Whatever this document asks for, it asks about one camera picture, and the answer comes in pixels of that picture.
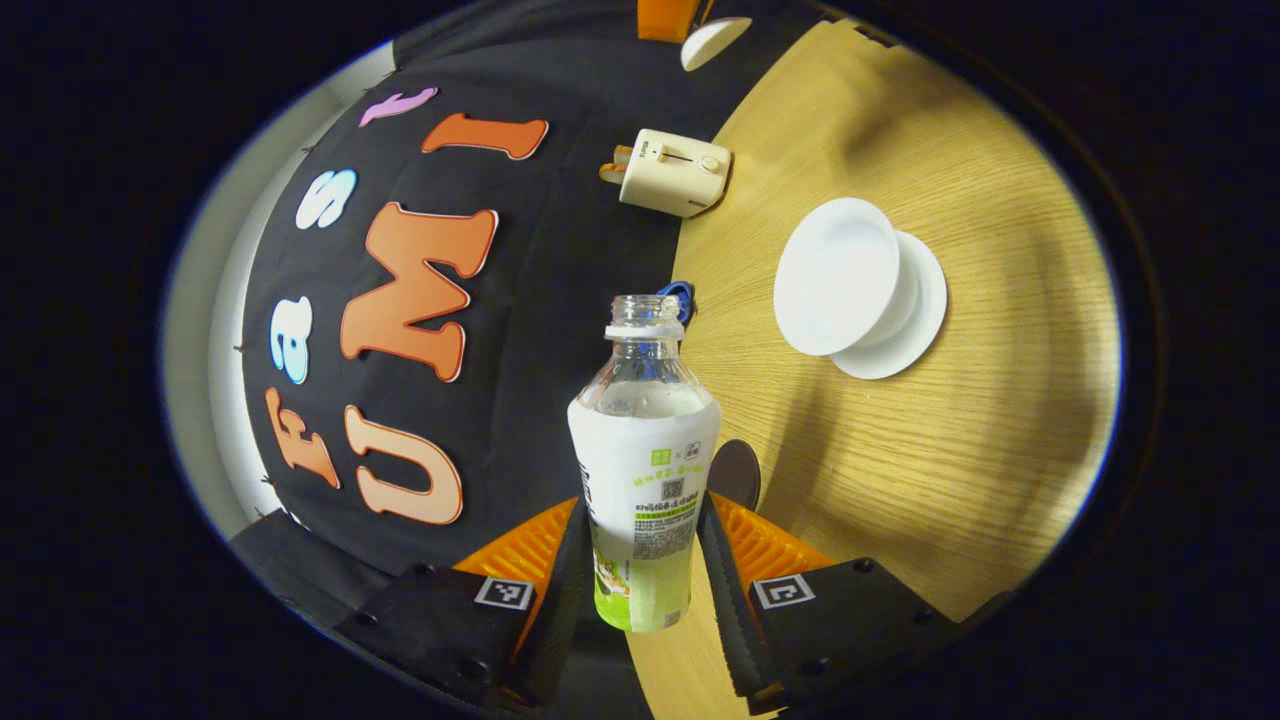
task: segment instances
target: bottle neck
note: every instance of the bottle neck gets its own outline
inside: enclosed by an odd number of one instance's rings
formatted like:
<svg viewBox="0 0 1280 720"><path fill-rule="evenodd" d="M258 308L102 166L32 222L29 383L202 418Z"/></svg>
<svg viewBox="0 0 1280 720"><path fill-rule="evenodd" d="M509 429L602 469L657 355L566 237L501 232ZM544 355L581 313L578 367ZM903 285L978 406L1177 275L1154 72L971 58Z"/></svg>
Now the bottle neck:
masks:
<svg viewBox="0 0 1280 720"><path fill-rule="evenodd" d="M612 338L613 356L622 360L648 359L648 360L677 360L680 359L680 342L660 337L628 337Z"/></svg>

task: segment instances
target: bottle label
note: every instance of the bottle label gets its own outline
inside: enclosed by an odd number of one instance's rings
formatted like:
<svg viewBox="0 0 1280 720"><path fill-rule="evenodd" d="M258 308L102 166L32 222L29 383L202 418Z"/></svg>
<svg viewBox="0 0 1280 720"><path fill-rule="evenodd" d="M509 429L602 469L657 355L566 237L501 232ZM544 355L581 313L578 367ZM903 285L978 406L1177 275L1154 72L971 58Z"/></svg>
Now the bottle label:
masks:
<svg viewBox="0 0 1280 720"><path fill-rule="evenodd" d="M659 630L689 606L689 571L721 409L616 418L568 407L595 565L595 606L623 630Z"/></svg>

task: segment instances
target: wooden tabletop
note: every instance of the wooden tabletop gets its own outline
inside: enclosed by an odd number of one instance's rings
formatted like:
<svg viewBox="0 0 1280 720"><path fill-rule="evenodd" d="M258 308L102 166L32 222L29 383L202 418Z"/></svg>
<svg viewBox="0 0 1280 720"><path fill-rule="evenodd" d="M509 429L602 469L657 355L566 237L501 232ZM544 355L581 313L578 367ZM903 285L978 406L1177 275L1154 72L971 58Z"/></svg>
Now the wooden tabletop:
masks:
<svg viewBox="0 0 1280 720"><path fill-rule="evenodd" d="M1069 529L1106 454L1119 320L1070 188L989 100L849 20L819 23L714 142L719 205L684 222L695 286L682 356L745 439L759 512L844 561L876 557L952 620L1025 579ZM905 372L859 380L782 338L773 274L810 210L860 197L937 255L948 307ZM694 553L690 615L628 634L654 715L745 717Z"/></svg>

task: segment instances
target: qr code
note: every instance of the qr code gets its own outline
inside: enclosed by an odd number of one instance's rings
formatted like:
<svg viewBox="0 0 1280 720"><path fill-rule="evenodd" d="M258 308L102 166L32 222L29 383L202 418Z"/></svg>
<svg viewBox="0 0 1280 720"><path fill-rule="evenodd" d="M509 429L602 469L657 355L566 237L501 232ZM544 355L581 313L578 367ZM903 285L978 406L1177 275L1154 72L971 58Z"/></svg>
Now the qr code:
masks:
<svg viewBox="0 0 1280 720"><path fill-rule="evenodd" d="M663 500L677 500L684 495L685 495L685 478L676 478L675 480L664 480L662 483Z"/></svg>

